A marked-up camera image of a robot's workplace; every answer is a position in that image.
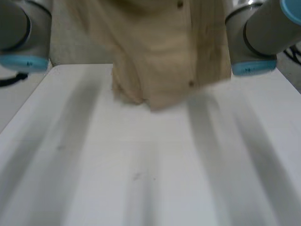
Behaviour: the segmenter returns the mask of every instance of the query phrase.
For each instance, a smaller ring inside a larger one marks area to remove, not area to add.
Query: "white table surface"
[[[165,111],[53,68],[0,134],[0,226],[294,226],[301,96],[279,71]]]
[[[0,79],[14,77],[15,75],[15,71],[8,70],[0,65]],[[44,77],[45,73],[34,73],[30,74],[27,80],[16,85],[0,88],[0,132],[4,130]]]

